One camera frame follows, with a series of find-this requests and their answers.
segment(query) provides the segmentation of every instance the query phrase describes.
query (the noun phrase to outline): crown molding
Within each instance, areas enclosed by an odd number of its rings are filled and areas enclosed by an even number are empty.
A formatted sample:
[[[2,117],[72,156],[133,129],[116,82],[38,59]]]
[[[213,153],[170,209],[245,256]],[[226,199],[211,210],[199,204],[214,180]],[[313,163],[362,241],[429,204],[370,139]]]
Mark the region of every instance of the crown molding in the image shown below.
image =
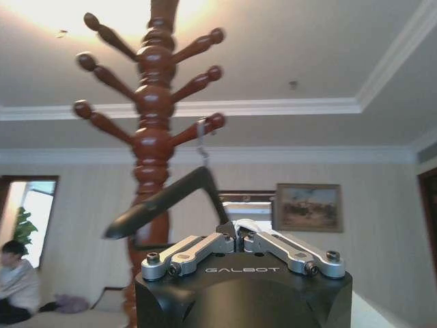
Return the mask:
[[[419,138],[410,143],[411,149],[418,153],[426,147],[437,142],[437,127],[423,133]]]
[[[413,163],[406,147],[211,147],[210,163]],[[134,163],[128,148],[1,149],[0,164]],[[199,164],[196,148],[178,148],[171,164]]]
[[[437,0],[424,0],[369,75],[356,99],[363,110],[437,25]]]
[[[137,118],[132,104],[94,105],[111,118]],[[174,117],[201,117],[221,112],[226,116],[314,115],[361,113],[354,98],[270,99],[180,102]],[[72,106],[0,107],[0,121],[76,120]]]

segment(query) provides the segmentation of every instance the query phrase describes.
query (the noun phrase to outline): door frame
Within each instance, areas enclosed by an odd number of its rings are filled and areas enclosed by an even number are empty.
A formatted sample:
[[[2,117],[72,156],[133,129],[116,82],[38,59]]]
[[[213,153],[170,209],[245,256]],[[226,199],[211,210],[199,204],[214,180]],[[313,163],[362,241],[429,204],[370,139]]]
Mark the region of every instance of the door frame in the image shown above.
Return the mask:
[[[431,214],[431,204],[429,203],[429,195],[426,188],[426,180],[432,176],[437,177],[437,167],[419,174],[417,178],[419,179],[419,185],[421,190],[421,199],[423,209],[425,211],[425,220],[428,231],[428,239],[431,245],[432,261],[434,263],[434,272],[437,277],[437,220],[436,223],[432,220]]]
[[[47,230],[46,230],[46,235],[44,236],[44,242],[42,244],[42,251],[41,251],[41,256],[40,256],[40,265],[38,267],[38,270],[41,270],[42,268],[42,263],[44,260],[44,251],[46,249],[46,242],[47,242],[47,237],[48,237],[48,233],[50,232],[50,223],[51,223],[51,219],[53,216],[53,209],[55,207],[55,202],[56,202],[56,195],[57,195],[57,191],[58,191],[58,186],[59,186],[59,181],[60,176],[8,176],[8,175],[4,175],[4,176],[0,176],[0,223],[1,220],[3,219],[3,209],[6,203],[6,200],[8,198],[8,192],[9,192],[9,188],[11,183],[15,182],[15,181],[45,181],[45,180],[53,180],[55,181],[55,189],[53,190],[53,202],[52,202],[52,206],[50,208],[50,214],[48,215],[48,221],[47,221]]]

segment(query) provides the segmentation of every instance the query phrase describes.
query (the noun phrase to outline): wooden coat rack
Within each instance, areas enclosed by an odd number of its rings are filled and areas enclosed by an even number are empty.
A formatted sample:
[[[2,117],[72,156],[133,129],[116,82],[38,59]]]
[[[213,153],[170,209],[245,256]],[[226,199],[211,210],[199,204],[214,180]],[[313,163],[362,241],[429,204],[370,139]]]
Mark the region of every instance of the wooden coat rack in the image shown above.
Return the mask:
[[[182,89],[171,93],[176,66],[189,57],[207,51],[213,44],[221,43],[224,38],[222,29],[213,29],[210,34],[197,38],[186,48],[173,53],[175,42],[172,34],[177,6],[178,0],[151,1],[148,31],[136,53],[112,29],[100,24],[93,14],[86,13],[84,16],[85,24],[90,29],[138,65],[141,78],[139,88],[132,91],[108,68],[97,64],[89,53],[77,55],[77,62],[83,69],[93,72],[97,79],[135,104],[139,115],[139,127],[134,135],[124,132],[107,116],[94,111],[86,100],[79,100],[74,104],[74,112],[78,116],[89,120],[96,128],[131,147],[137,158],[133,174],[138,180],[137,194],[132,205],[143,202],[163,189],[169,177],[168,163],[175,147],[197,137],[196,124],[178,135],[170,134],[169,121],[174,114],[175,104],[222,76],[221,68],[213,66],[206,73],[197,75]],[[204,133],[210,133],[224,126],[225,118],[222,114],[215,113],[206,118],[204,124]],[[125,290],[124,310],[129,317],[128,326],[131,328],[137,327],[134,278],[141,271],[141,262],[146,255],[145,251],[139,249],[146,245],[165,244],[168,242],[168,235],[169,215],[165,213],[128,238],[132,279]]]

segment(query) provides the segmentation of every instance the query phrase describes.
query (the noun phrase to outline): bright light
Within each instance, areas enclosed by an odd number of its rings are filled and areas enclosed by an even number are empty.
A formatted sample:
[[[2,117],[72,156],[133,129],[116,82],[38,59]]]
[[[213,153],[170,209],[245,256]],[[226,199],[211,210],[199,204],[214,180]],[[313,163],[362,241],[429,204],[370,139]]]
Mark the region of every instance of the bright light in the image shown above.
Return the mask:
[[[186,29],[198,23],[208,0],[180,0],[176,26]],[[94,37],[83,22],[83,15],[91,12],[100,23],[114,29],[121,36],[142,36],[150,19],[150,0],[0,0],[0,7],[32,22],[54,36],[59,30],[68,37]]]
[[[271,202],[223,202],[223,206],[229,205],[270,205]]]
[[[237,223],[238,220],[233,220],[232,223],[235,225]],[[269,220],[265,220],[265,221],[255,221],[256,225],[261,229],[261,231],[265,231],[265,232],[269,232],[272,229],[272,222]]]
[[[34,231],[30,234],[32,243],[26,246],[29,255],[23,257],[27,259],[34,268],[38,268],[40,265],[40,257],[46,237],[52,202],[52,195],[46,195],[45,193],[38,193],[36,191],[29,191],[23,202],[23,207],[27,212],[31,213],[29,221],[38,229],[38,231]]]

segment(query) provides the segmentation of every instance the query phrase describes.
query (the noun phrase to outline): painting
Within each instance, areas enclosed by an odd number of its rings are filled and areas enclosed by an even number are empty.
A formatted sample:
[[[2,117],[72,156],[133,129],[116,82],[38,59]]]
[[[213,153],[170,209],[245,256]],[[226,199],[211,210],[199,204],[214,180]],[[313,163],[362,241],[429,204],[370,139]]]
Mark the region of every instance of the painting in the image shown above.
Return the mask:
[[[279,183],[272,226],[274,230],[343,232],[340,186]]]

